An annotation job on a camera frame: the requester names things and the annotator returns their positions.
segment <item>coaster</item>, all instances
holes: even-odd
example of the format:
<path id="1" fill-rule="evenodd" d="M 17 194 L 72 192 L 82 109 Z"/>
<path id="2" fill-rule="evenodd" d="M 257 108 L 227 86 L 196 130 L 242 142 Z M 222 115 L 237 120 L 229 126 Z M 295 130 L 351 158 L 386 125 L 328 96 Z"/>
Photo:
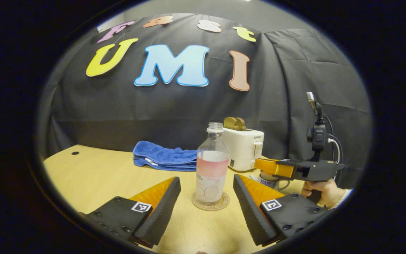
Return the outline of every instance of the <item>coaster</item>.
<path id="1" fill-rule="evenodd" d="M 220 198 L 219 203 L 211 205 L 211 206 L 199 203 L 195 199 L 195 193 L 192 195 L 192 204 L 195 205 L 196 207 L 198 207 L 199 209 L 202 209 L 205 211 L 218 211 L 218 210 L 221 210 L 221 209 L 224 209 L 225 207 L 227 207 L 229 203 L 230 203 L 230 197 L 225 192 L 222 193 L 222 197 Z"/>

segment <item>sleeve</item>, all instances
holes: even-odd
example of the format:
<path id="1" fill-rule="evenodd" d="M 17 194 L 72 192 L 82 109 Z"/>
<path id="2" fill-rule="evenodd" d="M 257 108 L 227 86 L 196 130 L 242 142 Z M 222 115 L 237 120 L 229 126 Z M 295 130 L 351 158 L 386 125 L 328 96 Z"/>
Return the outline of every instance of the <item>sleeve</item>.
<path id="1" fill-rule="evenodd" d="M 344 193 L 344 195 L 343 195 L 343 197 L 338 201 L 338 203 L 336 203 L 336 204 L 335 204 L 332 208 L 330 208 L 330 209 L 337 208 L 337 207 L 350 195 L 350 192 L 352 192 L 352 190 L 346 189 L 346 190 L 345 190 L 345 193 Z"/>

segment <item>hand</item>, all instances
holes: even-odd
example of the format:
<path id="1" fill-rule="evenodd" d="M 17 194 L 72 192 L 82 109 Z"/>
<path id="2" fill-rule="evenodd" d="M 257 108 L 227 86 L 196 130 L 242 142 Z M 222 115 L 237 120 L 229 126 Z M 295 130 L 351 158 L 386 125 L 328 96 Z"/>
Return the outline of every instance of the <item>hand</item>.
<path id="1" fill-rule="evenodd" d="M 305 181 L 302 188 L 302 196 L 305 198 L 311 195 L 312 190 L 322 192 L 318 204 L 326 205 L 328 208 L 333 207 L 345 194 L 345 190 L 338 188 L 333 179 L 326 182 Z"/>

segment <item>letter m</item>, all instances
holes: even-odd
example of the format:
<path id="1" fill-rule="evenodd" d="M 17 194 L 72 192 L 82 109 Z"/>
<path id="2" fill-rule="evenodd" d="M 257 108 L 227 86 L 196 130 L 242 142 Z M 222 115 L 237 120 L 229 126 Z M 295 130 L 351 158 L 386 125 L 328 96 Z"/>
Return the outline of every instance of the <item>letter m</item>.
<path id="1" fill-rule="evenodd" d="M 209 48 L 200 45 L 187 46 L 179 55 L 173 56 L 167 45 L 152 45 L 145 48 L 147 59 L 140 77 L 134 85 L 154 85 L 158 81 L 154 71 L 158 67 L 159 74 L 165 84 L 169 84 L 175 74 L 183 67 L 182 75 L 176 79 L 180 85 L 206 86 L 208 79 L 204 76 L 204 56 Z"/>

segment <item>bottle label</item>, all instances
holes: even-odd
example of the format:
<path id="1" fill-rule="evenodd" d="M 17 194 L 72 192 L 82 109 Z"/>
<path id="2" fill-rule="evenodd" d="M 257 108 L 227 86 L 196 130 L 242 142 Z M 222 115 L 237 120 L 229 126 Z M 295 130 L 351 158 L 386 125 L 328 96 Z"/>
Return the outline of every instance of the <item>bottle label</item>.
<path id="1" fill-rule="evenodd" d="M 216 202 L 222 197 L 228 160 L 205 161 L 197 157 L 197 186 L 195 198 L 203 202 Z"/>
<path id="2" fill-rule="evenodd" d="M 204 202 L 216 202 L 222 197 L 225 177 L 205 177 L 197 173 L 195 198 Z"/>

